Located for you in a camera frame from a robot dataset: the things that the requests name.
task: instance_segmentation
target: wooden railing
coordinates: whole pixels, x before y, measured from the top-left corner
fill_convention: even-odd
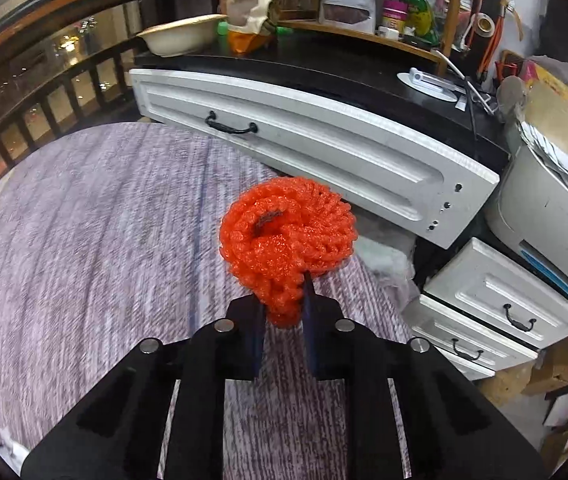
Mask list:
[[[0,160],[5,164],[5,170],[1,172],[0,178],[3,176],[3,173],[14,168],[27,154],[35,152],[43,144],[50,142],[50,140],[58,139],[68,133],[93,126],[96,123],[103,123],[108,120],[109,114],[120,110],[122,106],[128,103],[134,105],[132,88],[126,84],[122,53],[143,46],[143,44],[144,41],[141,38],[131,38],[87,57],[26,95],[18,105],[1,118]],[[115,67],[116,85],[111,88],[105,88],[105,85],[100,82],[97,67],[111,59]],[[83,102],[82,106],[72,81],[73,78],[77,78],[84,72],[90,75],[95,98]],[[49,97],[60,89],[66,95],[72,108],[74,119],[70,121],[58,121],[49,103]],[[24,115],[36,106],[40,107],[49,126],[49,131],[46,134],[39,135],[37,142],[24,120]],[[11,129],[14,131],[15,128],[27,146],[27,150],[20,153],[19,156],[13,156],[2,139],[4,132]]]

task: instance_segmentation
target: orange net bag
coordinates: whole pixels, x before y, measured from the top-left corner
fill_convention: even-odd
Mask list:
[[[295,326],[304,271],[318,276],[353,253],[350,205],[308,178],[278,177],[242,193],[222,219],[220,254],[270,322]]]

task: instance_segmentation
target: drawer handle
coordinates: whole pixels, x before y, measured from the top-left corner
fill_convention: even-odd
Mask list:
[[[506,311],[506,319],[509,320],[509,323],[512,324],[518,330],[522,330],[522,332],[530,332],[531,330],[533,330],[533,325],[535,324],[537,319],[535,318],[529,319],[528,322],[530,323],[530,326],[526,326],[521,321],[517,321],[516,319],[512,319],[512,317],[510,317],[509,310],[511,306],[512,305],[510,303],[504,303],[504,310]]]
[[[471,357],[469,354],[467,354],[466,352],[460,352],[457,348],[456,348],[456,344],[459,343],[459,339],[457,338],[452,338],[451,341],[453,342],[453,352],[455,352],[457,355],[459,355],[461,358],[466,359],[467,361],[477,361],[482,353],[484,352],[484,350],[478,350],[477,351],[477,357]]]
[[[248,127],[245,130],[237,130],[231,126],[226,126],[225,124],[215,122],[216,118],[217,114],[214,111],[210,110],[208,112],[208,117],[204,119],[204,122],[211,128],[214,128],[219,132],[224,132],[225,134],[256,134],[259,131],[257,124],[255,123],[248,123]]]

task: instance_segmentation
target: white cabinet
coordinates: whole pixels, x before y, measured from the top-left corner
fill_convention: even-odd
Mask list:
[[[414,335],[491,370],[502,370],[538,357],[525,346],[422,294],[403,311]]]
[[[536,348],[568,336],[568,300],[477,238],[424,291]]]
[[[487,377],[493,377],[495,375],[495,372],[493,370],[484,368],[483,366],[480,366],[472,361],[468,361],[467,359],[448,352],[442,348],[438,348],[438,350],[446,359],[448,359],[452,363],[455,368],[462,372],[464,374],[464,377],[469,381],[485,379]]]
[[[403,124],[315,94],[230,76],[133,69],[142,114],[230,142],[277,170],[448,247],[499,182],[493,171]],[[206,124],[257,132],[228,134]]]

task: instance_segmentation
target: pink container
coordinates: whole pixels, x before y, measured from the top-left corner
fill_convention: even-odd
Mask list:
[[[403,34],[404,23],[408,17],[408,5],[394,0],[384,0],[384,14],[382,25],[398,30]]]

